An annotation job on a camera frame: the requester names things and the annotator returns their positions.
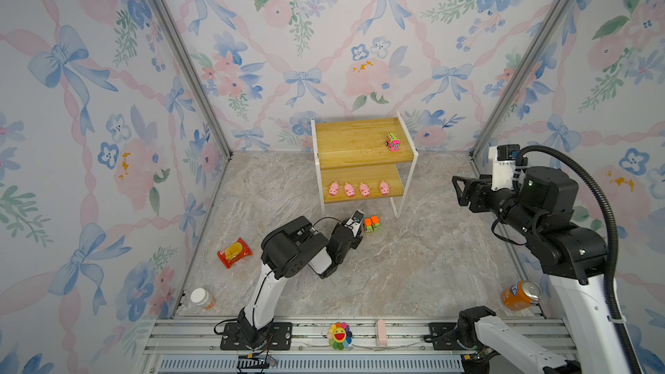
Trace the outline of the pink truck green top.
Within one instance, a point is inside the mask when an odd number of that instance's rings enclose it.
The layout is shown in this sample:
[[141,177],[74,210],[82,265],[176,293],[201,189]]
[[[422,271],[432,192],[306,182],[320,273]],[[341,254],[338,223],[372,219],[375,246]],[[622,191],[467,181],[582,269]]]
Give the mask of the pink truck green top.
[[398,135],[396,135],[396,133],[388,133],[385,145],[391,152],[399,152],[400,141],[398,139]]

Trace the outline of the green truck orange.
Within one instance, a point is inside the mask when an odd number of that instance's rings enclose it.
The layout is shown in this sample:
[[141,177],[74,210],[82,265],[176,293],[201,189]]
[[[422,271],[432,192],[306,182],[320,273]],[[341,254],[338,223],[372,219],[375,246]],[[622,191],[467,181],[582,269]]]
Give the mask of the green truck orange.
[[381,230],[381,224],[380,224],[379,218],[377,216],[372,216],[371,217],[371,222],[372,222],[372,230],[373,231]]
[[370,219],[370,218],[366,218],[366,219],[364,220],[364,227],[365,227],[365,232],[366,232],[367,234],[374,232],[372,219]]

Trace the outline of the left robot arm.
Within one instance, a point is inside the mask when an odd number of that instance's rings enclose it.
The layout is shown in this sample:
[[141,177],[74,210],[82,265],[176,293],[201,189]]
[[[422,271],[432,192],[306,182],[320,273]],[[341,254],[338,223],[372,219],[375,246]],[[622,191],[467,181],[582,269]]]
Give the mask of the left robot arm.
[[242,334],[256,342],[275,318],[275,308],[288,279],[303,268],[311,268],[325,279],[334,274],[351,249],[362,242],[365,215],[355,211],[346,221],[337,221],[326,237],[306,217],[298,218],[270,232],[261,243],[261,275],[249,304],[239,313]]

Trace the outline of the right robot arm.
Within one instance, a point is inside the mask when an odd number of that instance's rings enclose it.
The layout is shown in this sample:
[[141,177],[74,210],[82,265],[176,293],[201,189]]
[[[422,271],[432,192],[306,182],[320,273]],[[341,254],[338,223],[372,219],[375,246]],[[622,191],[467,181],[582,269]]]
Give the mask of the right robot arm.
[[498,171],[479,178],[454,176],[457,201],[474,213],[491,212],[525,239],[540,261],[566,313],[577,360],[549,353],[515,332],[485,306],[463,310],[456,334],[466,348],[487,346],[526,373],[639,373],[642,368],[621,313],[615,289],[618,226],[603,190],[577,162],[566,164],[594,195],[607,235],[571,220],[579,184],[564,171],[507,161],[507,185]]

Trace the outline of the pink pig toy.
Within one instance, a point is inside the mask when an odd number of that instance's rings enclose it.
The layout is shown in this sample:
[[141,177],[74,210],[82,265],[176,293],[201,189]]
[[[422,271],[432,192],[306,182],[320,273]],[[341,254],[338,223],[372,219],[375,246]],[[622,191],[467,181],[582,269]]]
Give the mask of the pink pig toy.
[[386,181],[381,181],[379,184],[379,191],[382,196],[389,196],[391,194],[391,187]]
[[329,185],[328,194],[330,197],[336,197],[339,194],[339,183],[337,181]]
[[370,197],[371,190],[368,185],[366,185],[365,183],[360,183],[358,189],[360,190],[360,193],[363,197]]
[[356,195],[356,190],[355,190],[354,186],[351,185],[350,183],[345,183],[344,191],[345,191],[347,197],[355,197],[355,195]]

